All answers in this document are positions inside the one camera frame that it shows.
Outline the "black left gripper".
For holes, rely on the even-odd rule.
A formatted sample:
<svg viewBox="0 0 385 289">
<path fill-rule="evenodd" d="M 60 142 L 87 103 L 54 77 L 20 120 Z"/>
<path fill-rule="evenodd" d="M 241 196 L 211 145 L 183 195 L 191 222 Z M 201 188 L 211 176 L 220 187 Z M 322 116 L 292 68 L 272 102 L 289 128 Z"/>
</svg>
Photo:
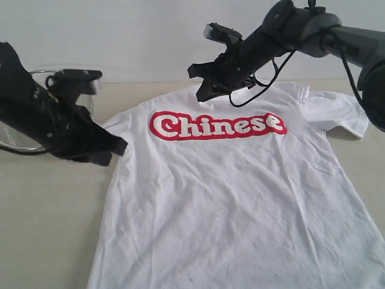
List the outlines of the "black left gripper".
<svg viewBox="0 0 385 289">
<path fill-rule="evenodd" d="M 128 146 L 96 124 L 83 106 L 41 102 L 38 111 L 38 142 L 57 158 L 108 166 L 112 156 L 123 156 Z"/>
</svg>

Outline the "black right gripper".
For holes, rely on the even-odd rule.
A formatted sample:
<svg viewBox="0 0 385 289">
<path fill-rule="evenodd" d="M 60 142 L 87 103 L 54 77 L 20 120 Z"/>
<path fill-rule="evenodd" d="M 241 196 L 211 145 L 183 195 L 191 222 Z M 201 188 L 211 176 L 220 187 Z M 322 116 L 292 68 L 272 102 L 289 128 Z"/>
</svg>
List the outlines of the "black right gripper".
<svg viewBox="0 0 385 289">
<path fill-rule="evenodd" d="M 258 45 L 231 45 L 214 61 L 190 65 L 188 76 L 203 80 L 196 97 L 206 102 L 254 85 L 251 76 L 258 68 Z"/>
</svg>

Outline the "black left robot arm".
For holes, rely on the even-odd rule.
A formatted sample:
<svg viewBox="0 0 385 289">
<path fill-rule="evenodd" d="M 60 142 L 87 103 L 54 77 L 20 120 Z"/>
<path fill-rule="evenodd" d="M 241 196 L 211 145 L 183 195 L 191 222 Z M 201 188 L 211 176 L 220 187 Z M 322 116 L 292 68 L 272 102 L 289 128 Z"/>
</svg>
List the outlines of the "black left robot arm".
<svg viewBox="0 0 385 289">
<path fill-rule="evenodd" d="M 62 160 L 108 166 L 127 141 L 95 123 L 80 95 L 96 95 L 99 70 L 63 69 L 36 82 L 14 48 L 1 43 L 1 122 Z"/>
</svg>

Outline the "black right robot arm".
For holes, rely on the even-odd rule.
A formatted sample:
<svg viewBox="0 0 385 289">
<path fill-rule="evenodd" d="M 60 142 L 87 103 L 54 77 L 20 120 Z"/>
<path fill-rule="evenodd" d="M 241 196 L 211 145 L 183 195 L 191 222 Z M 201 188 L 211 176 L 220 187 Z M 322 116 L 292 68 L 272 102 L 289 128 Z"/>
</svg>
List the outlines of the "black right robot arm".
<svg viewBox="0 0 385 289">
<path fill-rule="evenodd" d="M 369 121 L 384 131 L 383 32 L 343 26 L 315 1 L 304 8 L 279 1 L 247 38 L 215 22 L 207 24 L 204 36 L 224 44 L 226 50 L 212 62 L 188 68 L 190 78 L 203 80 L 196 94 L 199 102 L 256 85 L 267 91 L 272 84 L 258 81 L 255 73 L 282 55 L 301 52 L 322 58 L 331 54 L 342 60 L 354 96 Z"/>
</svg>

